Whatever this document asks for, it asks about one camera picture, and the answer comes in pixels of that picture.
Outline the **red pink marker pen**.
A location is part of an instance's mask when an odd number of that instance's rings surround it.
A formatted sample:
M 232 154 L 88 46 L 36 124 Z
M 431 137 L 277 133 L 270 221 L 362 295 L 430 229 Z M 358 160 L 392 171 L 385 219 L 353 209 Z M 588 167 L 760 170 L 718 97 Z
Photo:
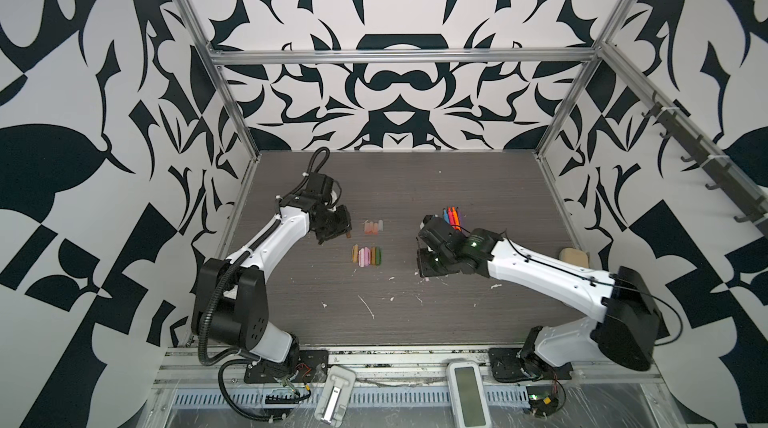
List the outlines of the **red pink marker pen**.
M 457 225 L 457 220 L 456 220 L 456 216 L 455 216 L 455 212 L 454 212 L 453 207 L 448 207 L 446 210 L 447 210 L 447 214 L 448 214 L 448 218 L 449 218 L 451 226 L 453 228 L 455 228 L 455 229 L 459 229 L 457 227 L 458 225 Z

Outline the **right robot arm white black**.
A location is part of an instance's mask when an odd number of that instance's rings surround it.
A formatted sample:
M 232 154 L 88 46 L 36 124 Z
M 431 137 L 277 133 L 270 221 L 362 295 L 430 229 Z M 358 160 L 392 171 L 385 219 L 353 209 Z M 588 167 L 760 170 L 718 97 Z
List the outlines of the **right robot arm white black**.
M 650 369 L 663 315 L 659 298 L 637 271 L 581 267 L 532 251 L 503 233 L 468 232 L 435 215 L 424 218 L 418 240 L 423 278 L 478 274 L 516 283 L 581 313 L 576 321 L 529 331 L 514 357 L 515 380 L 541 378 L 572 362 L 608 360 L 634 371 Z

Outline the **orange marker pen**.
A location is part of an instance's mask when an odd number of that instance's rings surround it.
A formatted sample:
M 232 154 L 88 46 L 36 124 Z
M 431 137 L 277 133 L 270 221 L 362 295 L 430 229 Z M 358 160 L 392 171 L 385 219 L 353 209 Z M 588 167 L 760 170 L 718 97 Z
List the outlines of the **orange marker pen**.
M 454 219 L 454 225 L 457 227 L 457 229 L 463 229 L 458 209 L 456 207 L 452 207 L 451 211 Z

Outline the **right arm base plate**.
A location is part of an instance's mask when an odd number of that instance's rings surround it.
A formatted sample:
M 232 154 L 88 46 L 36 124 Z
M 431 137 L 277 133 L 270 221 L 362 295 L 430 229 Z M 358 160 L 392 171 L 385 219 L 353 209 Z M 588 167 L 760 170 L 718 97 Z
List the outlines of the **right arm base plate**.
M 536 354 L 522 355 L 522 348 L 494 347 L 488 350 L 492 377 L 500 383 L 541 380 L 571 380 L 572 365 L 553 367 Z

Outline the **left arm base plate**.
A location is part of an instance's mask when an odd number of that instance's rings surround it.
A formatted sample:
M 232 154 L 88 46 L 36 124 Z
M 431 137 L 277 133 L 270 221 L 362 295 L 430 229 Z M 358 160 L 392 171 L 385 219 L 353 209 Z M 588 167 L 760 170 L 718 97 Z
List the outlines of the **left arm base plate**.
M 273 362 L 259 362 L 250 365 L 244 375 L 246 384 L 280 383 L 287 380 L 293 384 L 324 382 L 330 368 L 329 351 L 326 349 L 301 349 L 294 364 L 288 367 Z

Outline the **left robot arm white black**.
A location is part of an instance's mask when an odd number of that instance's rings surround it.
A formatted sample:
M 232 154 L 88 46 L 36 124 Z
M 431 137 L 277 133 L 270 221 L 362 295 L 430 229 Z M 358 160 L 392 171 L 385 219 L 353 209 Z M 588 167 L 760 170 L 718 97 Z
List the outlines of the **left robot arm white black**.
M 275 200 L 270 222 L 224 259 L 210 258 L 198 273 L 191 327 L 198 361 L 212 366 L 230 356 L 290 370 L 298 364 L 295 335 L 270 321 L 267 281 L 289 250 L 312 233 L 323 244 L 351 231 L 340 184 L 305 172 L 298 188 Z

